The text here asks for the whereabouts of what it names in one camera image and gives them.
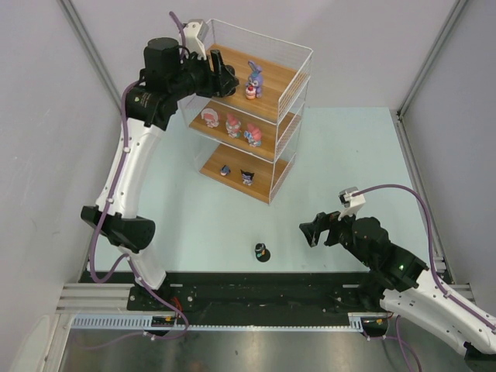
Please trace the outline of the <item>black duck figurine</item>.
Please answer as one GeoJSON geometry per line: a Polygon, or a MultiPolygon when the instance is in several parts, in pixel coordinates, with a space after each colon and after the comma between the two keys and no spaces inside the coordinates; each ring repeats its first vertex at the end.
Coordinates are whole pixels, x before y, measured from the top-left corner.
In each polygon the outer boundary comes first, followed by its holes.
{"type": "Polygon", "coordinates": [[[264,243],[257,243],[254,249],[256,259],[265,263],[270,259],[270,251],[264,243]]]}
{"type": "Polygon", "coordinates": [[[236,93],[236,88],[239,85],[239,80],[236,77],[236,72],[233,66],[226,65],[226,71],[229,73],[228,76],[228,93],[227,96],[234,95],[236,93]]]}

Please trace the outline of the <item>purple rabbit figurine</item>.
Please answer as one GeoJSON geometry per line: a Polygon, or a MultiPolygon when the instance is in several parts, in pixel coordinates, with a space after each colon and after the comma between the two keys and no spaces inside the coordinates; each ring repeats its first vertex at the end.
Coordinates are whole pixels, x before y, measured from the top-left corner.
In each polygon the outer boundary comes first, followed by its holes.
{"type": "Polygon", "coordinates": [[[249,100],[261,98],[264,85],[263,68],[253,60],[249,60],[248,65],[251,72],[245,84],[245,97],[249,100]]]}

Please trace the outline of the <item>white pink round figurine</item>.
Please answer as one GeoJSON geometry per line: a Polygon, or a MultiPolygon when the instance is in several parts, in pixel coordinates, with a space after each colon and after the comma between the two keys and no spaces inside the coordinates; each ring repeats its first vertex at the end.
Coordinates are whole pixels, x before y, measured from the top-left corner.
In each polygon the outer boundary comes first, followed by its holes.
{"type": "Polygon", "coordinates": [[[219,115],[213,108],[204,108],[201,111],[201,119],[205,121],[208,128],[216,128],[219,126],[219,115]]]}

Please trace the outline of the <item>pink bunny flower crown figurine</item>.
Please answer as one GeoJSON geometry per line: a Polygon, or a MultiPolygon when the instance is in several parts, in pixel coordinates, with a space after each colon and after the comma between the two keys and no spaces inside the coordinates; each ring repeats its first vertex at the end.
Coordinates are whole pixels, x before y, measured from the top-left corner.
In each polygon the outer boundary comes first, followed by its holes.
{"type": "Polygon", "coordinates": [[[230,113],[226,116],[226,131],[230,138],[237,139],[241,136],[241,122],[230,113]]]}

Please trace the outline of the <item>pink bunny blue bow figurine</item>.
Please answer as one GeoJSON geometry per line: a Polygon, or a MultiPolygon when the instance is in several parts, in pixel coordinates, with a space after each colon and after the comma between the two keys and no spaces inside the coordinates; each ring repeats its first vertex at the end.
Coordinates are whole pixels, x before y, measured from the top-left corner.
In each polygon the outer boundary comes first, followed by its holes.
{"type": "Polygon", "coordinates": [[[246,125],[246,129],[243,134],[244,138],[247,140],[248,144],[252,147],[259,147],[262,143],[262,132],[259,127],[252,123],[246,125]]]}

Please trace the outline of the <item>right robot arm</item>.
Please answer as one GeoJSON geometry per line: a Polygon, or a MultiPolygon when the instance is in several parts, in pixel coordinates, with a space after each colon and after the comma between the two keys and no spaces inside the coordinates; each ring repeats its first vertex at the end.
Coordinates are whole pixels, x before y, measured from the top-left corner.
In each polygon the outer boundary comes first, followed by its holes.
{"type": "Polygon", "coordinates": [[[495,318],[415,254],[392,243],[376,218],[320,212],[299,229],[309,246],[316,246],[327,232],[326,246],[340,245],[368,267],[357,289],[363,307],[382,308],[415,323],[462,355],[472,371],[495,369],[495,318]]]}

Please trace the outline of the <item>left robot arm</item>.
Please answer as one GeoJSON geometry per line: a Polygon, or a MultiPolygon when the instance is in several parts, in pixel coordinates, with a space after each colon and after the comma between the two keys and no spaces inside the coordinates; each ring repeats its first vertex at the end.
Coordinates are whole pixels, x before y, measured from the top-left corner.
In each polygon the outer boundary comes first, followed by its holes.
{"type": "Polygon", "coordinates": [[[152,245],[156,224],[138,214],[153,152],[179,101],[192,95],[229,97],[239,80],[220,50],[199,54],[191,44],[182,46],[169,37],[150,40],[143,58],[138,80],[122,94],[121,132],[108,179],[96,202],[82,208],[81,219],[93,228],[89,267],[94,282],[103,284],[111,277],[99,277],[95,269],[98,238],[104,236],[121,252],[120,258],[128,261],[136,281],[156,290],[167,276],[152,245]]]}

